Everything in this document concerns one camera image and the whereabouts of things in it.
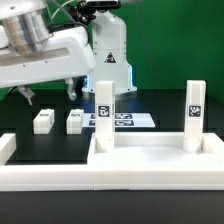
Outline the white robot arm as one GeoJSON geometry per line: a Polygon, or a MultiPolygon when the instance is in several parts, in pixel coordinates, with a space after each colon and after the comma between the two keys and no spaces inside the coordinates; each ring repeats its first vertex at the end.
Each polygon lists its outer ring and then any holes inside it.
{"type": "Polygon", "coordinates": [[[134,0],[0,0],[0,88],[27,100],[31,84],[63,80],[71,100],[79,77],[113,81],[118,94],[134,91],[126,59],[126,24],[112,12],[134,0]]]}

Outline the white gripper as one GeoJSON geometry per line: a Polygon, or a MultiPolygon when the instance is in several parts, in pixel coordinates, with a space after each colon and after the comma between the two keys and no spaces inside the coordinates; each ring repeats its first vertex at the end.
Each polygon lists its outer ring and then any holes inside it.
{"type": "Polygon", "coordinates": [[[32,105],[34,92],[27,86],[66,79],[71,101],[77,98],[72,77],[90,74],[96,66],[86,30],[76,27],[54,32],[44,43],[44,50],[28,56],[18,55],[13,48],[0,49],[0,88],[18,86],[18,91],[32,105]]]}

